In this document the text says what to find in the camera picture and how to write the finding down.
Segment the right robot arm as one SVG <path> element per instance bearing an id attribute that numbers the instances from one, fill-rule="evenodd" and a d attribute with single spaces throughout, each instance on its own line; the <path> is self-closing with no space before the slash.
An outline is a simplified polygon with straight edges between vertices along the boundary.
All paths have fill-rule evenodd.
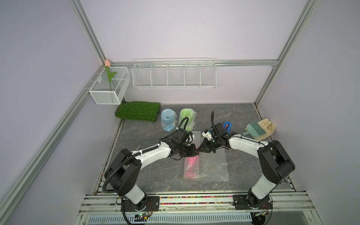
<path id="1" fill-rule="evenodd" d="M 247 129 L 242 134 L 228 133 L 221 123 L 214 123 L 214 112 L 212 112 L 210 130 L 202 133 L 204 140 L 198 151 L 215 153 L 218 149 L 227 148 L 258 158 L 262 175 L 245 198 L 249 207 L 256 208 L 263 201 L 269 200 L 273 189 L 295 170 L 295 164 L 279 141 L 263 142 L 247 138 L 245 136 L 249 134 L 249 131 L 250 129 Z"/>

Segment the pink plastic wine glass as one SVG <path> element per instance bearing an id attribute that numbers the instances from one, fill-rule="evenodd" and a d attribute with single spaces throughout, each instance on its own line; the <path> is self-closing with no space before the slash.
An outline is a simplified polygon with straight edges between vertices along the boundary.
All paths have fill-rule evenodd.
<path id="1" fill-rule="evenodd" d="M 188 157 L 184 161 L 184 179 L 195 180 L 199 175 L 199 157 Z"/>

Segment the bubble wrap sheet stack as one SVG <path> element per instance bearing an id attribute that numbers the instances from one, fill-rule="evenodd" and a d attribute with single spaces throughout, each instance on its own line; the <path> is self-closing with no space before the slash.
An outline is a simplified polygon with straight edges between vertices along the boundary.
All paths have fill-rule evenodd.
<path id="1" fill-rule="evenodd" d="M 199 175 L 195 180 L 189 181 L 210 181 L 210 182 L 227 182 L 229 174 L 225 150 L 217 150 L 216 153 L 201 152 L 199 157 Z"/>

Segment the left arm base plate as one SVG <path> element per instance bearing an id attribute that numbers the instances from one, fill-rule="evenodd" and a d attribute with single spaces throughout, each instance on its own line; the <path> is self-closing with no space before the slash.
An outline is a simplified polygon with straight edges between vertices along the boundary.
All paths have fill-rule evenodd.
<path id="1" fill-rule="evenodd" d="M 159 196 L 145 196 L 139 203 L 135 204 L 129 199 L 121 201 L 125 212 L 158 212 L 160 207 Z"/>

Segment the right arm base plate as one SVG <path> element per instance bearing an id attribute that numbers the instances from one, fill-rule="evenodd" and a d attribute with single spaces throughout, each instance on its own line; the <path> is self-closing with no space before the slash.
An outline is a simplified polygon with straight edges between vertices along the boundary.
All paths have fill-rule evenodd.
<path id="1" fill-rule="evenodd" d="M 233 195 L 233 206 L 236 210 L 271 210 L 273 208 L 270 196 L 259 200 L 253 195 Z"/>

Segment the blue tape dispenser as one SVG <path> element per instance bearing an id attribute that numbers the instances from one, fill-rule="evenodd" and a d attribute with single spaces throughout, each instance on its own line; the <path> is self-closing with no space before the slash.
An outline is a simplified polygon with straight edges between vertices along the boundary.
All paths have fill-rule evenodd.
<path id="1" fill-rule="evenodd" d="M 231 131 L 231 128 L 232 128 L 232 123 L 226 121 L 223 125 L 223 128 L 224 130 L 227 132 L 227 133 L 230 133 Z"/>

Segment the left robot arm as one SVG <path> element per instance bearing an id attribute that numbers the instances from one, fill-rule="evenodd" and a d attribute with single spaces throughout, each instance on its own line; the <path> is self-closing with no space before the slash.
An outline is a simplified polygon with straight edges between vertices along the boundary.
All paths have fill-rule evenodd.
<path id="1" fill-rule="evenodd" d="M 159 138 L 157 144 L 151 147 L 137 151 L 121 150 L 104 173 L 102 193 L 116 193 L 138 207 L 146 204 L 147 195 L 137 185 L 142 169 L 161 159 L 178 156 L 178 161 L 199 154 L 196 145 L 192 143 L 193 133 L 186 130 L 188 122 L 188 117 L 182 119 L 174 132 Z"/>

